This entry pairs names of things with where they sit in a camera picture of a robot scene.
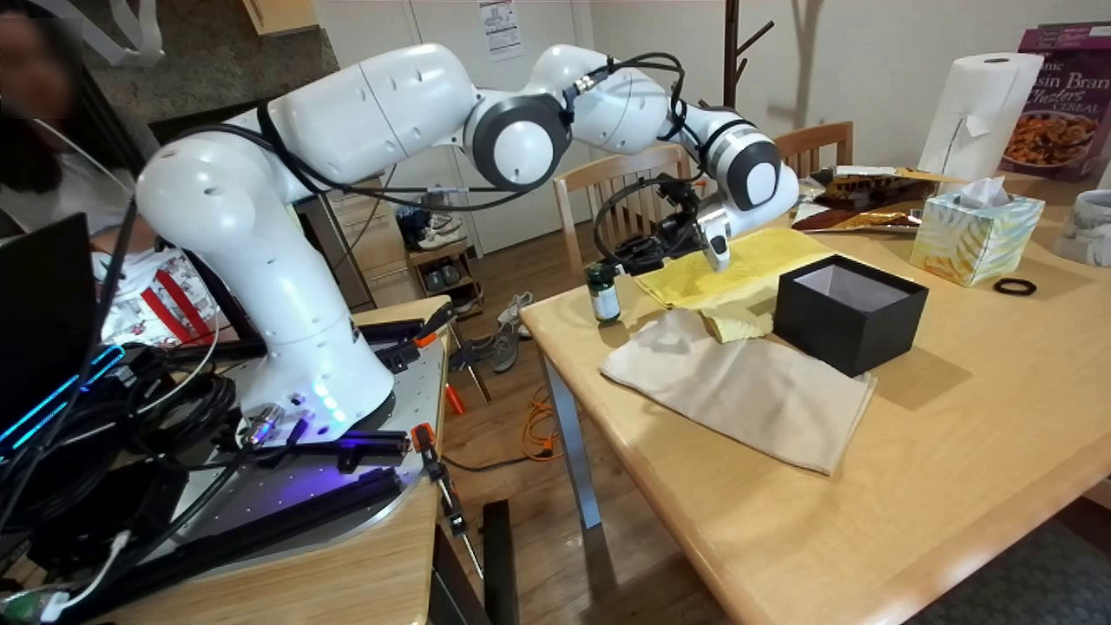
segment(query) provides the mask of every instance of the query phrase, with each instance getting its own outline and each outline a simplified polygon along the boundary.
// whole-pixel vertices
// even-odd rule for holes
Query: table leg
[[[564,443],[569,486],[575,486],[577,507],[579,507],[590,594],[608,598],[619,583],[614,583],[614,562],[610,562],[610,550],[605,543],[600,507],[597,507],[597,494],[593,494],[593,480],[590,480],[579,406],[577,406],[577,397],[561,377],[561,370],[553,369],[553,360],[549,356],[543,356],[543,360],[544,360],[544,377],[549,377],[549,391],[553,391],[553,406],[557,406],[557,431],[561,431],[561,443]]]

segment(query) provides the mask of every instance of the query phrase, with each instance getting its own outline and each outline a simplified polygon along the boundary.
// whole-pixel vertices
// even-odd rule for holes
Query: black cable
[[[369,234],[373,234],[373,223],[379,218],[379,207],[382,207],[382,199],[377,199],[373,214],[369,214],[369,218],[359,227],[359,234],[350,236],[350,250],[363,243],[363,236],[369,236]]]
[[[117,277],[122,277],[122,264],[127,264],[127,253],[128,253],[128,240],[132,240],[132,227],[137,227],[137,199],[128,201],[128,212],[127,212],[127,223],[117,227],[117,236],[114,236],[114,247],[112,247],[112,259],[109,259],[109,273],[100,282],[100,295],[97,295],[97,314],[94,314],[94,332],[88,338],[88,355],[83,355],[83,366],[77,370],[77,383],[73,383],[73,391],[65,397],[64,402],[64,412],[49,424],[49,431],[31,442],[0,477],[0,483],[11,480],[11,472],[18,472],[18,464],[24,461],[24,454],[31,454],[27,469],[18,477],[3,510],[0,510],[0,532],[11,523],[11,514],[18,510],[40,461],[47,457],[47,453],[53,448],[53,442],[65,431],[65,424],[73,421],[77,406],[79,406],[79,391],[83,387],[90,383],[94,376],[94,355],[100,346],[100,326],[109,321],[109,309],[114,303],[114,290],[117,290]]]
[[[163,543],[171,543],[183,523],[191,523],[224,490],[225,483],[241,472],[245,454],[235,454],[224,472],[191,499],[157,539],[149,539],[143,550],[127,550],[127,566],[114,566],[117,573],[132,568],[137,562],[149,560]]]
[[[597,82],[605,82],[608,75],[614,75],[627,66],[678,73],[678,82],[671,87],[671,100],[666,100],[671,128],[665,135],[657,135],[659,141],[671,141],[687,124],[687,104],[680,100],[687,71],[671,52],[643,52],[643,56],[629,56],[629,58],[608,58],[605,66],[597,66],[583,80],[577,80],[569,91],[564,91],[564,106],[575,110],[575,100],[579,93],[593,91]]]
[[[176,469],[176,453],[220,431],[224,418],[235,402],[235,387],[217,376],[217,366],[208,360],[204,376],[196,376],[187,387],[173,387],[176,397],[171,402],[143,411],[149,406],[153,391],[163,391],[160,387],[166,383],[166,370],[171,369],[149,370],[128,388],[127,411],[114,418],[114,426],[141,454],[160,457]]]
[[[443,457],[444,457],[444,464],[451,464],[451,469],[458,469],[458,472],[497,472],[497,469],[507,469],[507,464],[524,464],[524,461],[553,457],[553,453],[499,457],[499,461],[488,461],[488,464],[466,464],[466,461],[455,461],[455,457],[450,457],[450,454],[443,454]]]
[[[687,131],[687,141],[696,146],[696,152],[702,152],[702,139],[698,139],[698,131],[683,120],[683,131]]]
[[[344,193],[369,193],[369,199],[394,201],[394,206],[414,206],[411,199],[385,193],[382,186],[340,185],[340,182],[319,175],[318,168],[308,168],[308,163],[306,163],[303,157],[296,157],[292,148],[286,148],[286,146],[278,148],[278,146],[268,141],[268,135],[261,135],[261,131],[251,131],[251,128],[241,128],[241,124],[213,124],[213,128],[198,128],[198,131],[241,135],[241,139],[246,139],[246,141],[276,152],[298,182],[308,176],[308,185],[303,182],[308,192],[319,192],[319,185],[326,185],[326,186],[344,192]],[[421,206],[421,207],[423,207],[423,212],[482,212],[482,207],[507,206],[507,201],[514,201],[514,199],[522,199],[522,193],[529,193],[529,192],[532,192],[532,186],[507,192],[505,199],[482,201],[482,206],[435,206],[435,207]]]
[[[635,192],[643,192],[643,186],[659,186],[659,185],[666,185],[666,182],[673,182],[673,176],[666,176],[666,175],[639,176],[639,182],[627,185],[619,193],[610,193],[610,199],[597,207],[597,214],[593,214],[593,247],[597,247],[600,259],[608,259],[608,264],[619,259],[614,250],[600,240],[600,223],[605,223],[629,193],[635,193]]]

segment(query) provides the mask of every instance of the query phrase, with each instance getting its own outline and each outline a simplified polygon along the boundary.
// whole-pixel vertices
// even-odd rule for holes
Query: paper towel roll
[[[1039,73],[1041,56],[995,52],[954,58],[916,168],[954,182],[996,175]]]

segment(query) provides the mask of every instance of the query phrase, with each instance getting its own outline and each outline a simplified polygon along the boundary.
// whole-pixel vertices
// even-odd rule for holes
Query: beige cloth
[[[834,472],[871,398],[871,377],[774,343],[718,343],[698,314],[671,309],[608,355],[610,383],[781,461]]]

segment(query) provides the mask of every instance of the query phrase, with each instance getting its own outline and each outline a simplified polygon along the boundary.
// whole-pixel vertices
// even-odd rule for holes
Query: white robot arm
[[[726,264],[730,236],[797,206],[797,175],[741,116],[693,106],[645,73],[575,44],[549,49],[522,93],[477,91],[443,44],[364,58],[231,117],[245,131],[163,146],[141,175],[137,201],[160,236],[225,282],[268,343],[268,356],[233,370],[241,443],[336,442],[388,402],[394,376],[303,236],[292,206],[318,192],[314,182],[356,185],[463,131],[490,185],[532,192],[575,139],[635,152],[678,120],[678,139],[726,192],[698,214],[710,258]]]

